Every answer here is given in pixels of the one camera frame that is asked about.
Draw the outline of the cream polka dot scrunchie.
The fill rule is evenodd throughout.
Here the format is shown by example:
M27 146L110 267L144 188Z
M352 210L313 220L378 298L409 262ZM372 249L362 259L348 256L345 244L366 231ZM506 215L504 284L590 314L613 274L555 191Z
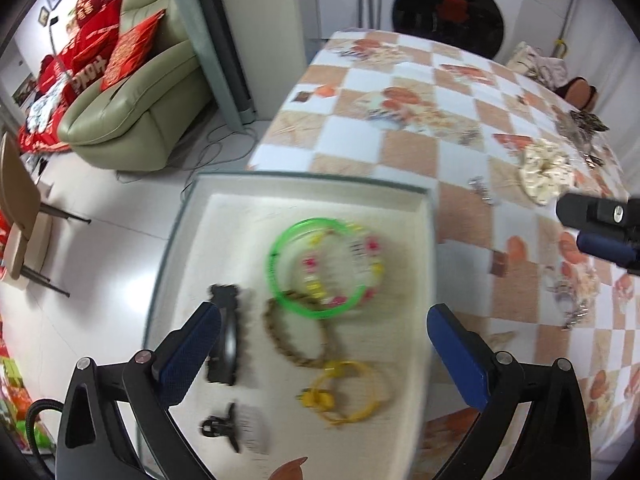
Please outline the cream polka dot scrunchie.
M524 193L538 206L547 206L575 183L570 158L559 144L546 139L523 148L518 178Z

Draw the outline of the leopard print bow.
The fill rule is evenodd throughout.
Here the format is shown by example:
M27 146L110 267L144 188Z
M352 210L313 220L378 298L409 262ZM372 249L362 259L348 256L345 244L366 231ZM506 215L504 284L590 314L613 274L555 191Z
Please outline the leopard print bow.
M576 126L582 130L592 132L608 131L608 126L605 125L596 114L587 112L586 110L571 110L570 117Z

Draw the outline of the checkered printed tablecloth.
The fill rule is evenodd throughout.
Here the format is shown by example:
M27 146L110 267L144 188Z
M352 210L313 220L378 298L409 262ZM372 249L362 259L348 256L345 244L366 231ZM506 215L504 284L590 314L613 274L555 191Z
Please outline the checkered printed tablecloth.
M606 154L589 166L565 139L570 107L468 51L397 32L337 32L316 54L258 145L254 170L349 174L428 188L437 226L437 292L461 321L525 362L573 363L587 411L592 474L612 474L639 416L639 281L585 256L553 205L518 183L523 148L559 144L577 187L624 198ZM498 198L470 189L481 176ZM564 330L551 293L565 278L591 301Z

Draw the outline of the white washing machine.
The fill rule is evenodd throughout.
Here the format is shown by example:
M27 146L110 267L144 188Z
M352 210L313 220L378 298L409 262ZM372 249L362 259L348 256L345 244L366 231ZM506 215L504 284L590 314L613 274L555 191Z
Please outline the white washing machine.
M524 0L381 0L380 29L503 62Z

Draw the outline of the green leather sofa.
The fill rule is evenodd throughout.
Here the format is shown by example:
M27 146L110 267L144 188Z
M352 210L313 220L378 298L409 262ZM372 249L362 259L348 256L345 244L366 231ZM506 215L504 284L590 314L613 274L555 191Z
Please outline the green leather sofa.
M183 133L212 102L175 0L124 0L119 37L162 9L166 14L145 63L105 91L101 76L58 125L60 140L93 167L129 172L164 168Z

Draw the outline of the red cushion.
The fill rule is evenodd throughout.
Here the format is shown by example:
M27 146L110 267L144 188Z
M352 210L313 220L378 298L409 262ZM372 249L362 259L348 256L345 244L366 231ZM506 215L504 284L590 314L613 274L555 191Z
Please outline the red cushion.
M165 14L165 9L157 11L119 37L102 77L102 91L131 76L145 63Z

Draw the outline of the small silver clip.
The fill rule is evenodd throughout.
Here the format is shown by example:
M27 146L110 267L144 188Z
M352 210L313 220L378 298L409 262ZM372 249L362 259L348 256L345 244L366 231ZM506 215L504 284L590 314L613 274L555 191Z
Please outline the small silver clip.
M472 177L469 180L470 189L488 206L496 206L499 203L498 198L495 196L493 192L491 192L490 188L488 188L487 183L481 177Z

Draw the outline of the silver star hair clip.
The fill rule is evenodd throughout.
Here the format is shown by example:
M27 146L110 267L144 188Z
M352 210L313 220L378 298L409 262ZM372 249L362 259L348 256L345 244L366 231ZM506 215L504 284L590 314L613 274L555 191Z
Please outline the silver star hair clip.
M575 326L585 322L590 313L591 301L579 298L575 286L565 278L557 281L551 293L555 304L563 315L562 327L564 330L572 330Z

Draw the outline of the beige bag with hanger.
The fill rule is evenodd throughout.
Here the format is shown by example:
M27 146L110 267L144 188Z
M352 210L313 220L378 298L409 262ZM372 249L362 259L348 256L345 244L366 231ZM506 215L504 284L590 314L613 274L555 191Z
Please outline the beige bag with hanger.
M552 91L568 83L568 71L562 58L544 55L525 41L516 45L506 67Z

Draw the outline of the green plastic bangle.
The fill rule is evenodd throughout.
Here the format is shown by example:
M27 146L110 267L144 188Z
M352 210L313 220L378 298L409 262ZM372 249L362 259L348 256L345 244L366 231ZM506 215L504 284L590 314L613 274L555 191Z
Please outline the green plastic bangle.
M332 218L299 221L272 243L266 280L276 304L327 320L371 301L385 274L383 244L364 226Z

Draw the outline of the small black claw clip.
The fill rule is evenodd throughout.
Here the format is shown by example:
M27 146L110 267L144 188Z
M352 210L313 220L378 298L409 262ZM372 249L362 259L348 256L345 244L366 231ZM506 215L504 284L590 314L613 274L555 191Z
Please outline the small black claw clip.
M239 430L236 426L236 405L230 403L224 417L209 416L201 422L201 435L206 438L225 438L236 454L241 453Z

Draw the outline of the long black hair clip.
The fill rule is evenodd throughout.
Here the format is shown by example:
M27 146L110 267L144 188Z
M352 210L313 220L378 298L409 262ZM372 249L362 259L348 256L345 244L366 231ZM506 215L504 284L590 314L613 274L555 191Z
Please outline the long black hair clip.
M240 289L236 285L209 286L209 300L220 311L221 331L206 361L207 380L234 386L239 363Z

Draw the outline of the wooden chair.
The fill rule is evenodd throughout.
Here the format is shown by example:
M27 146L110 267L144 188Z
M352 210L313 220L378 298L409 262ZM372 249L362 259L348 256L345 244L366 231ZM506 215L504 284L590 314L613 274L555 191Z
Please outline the wooden chair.
M9 133L1 140L1 213L10 228L1 258L6 275L13 281L26 278L70 298L69 292L55 286L50 278L26 264L27 252L30 246L37 246L36 224L45 214L51 218L87 224L91 220L42 200L39 188L23 164L18 146Z

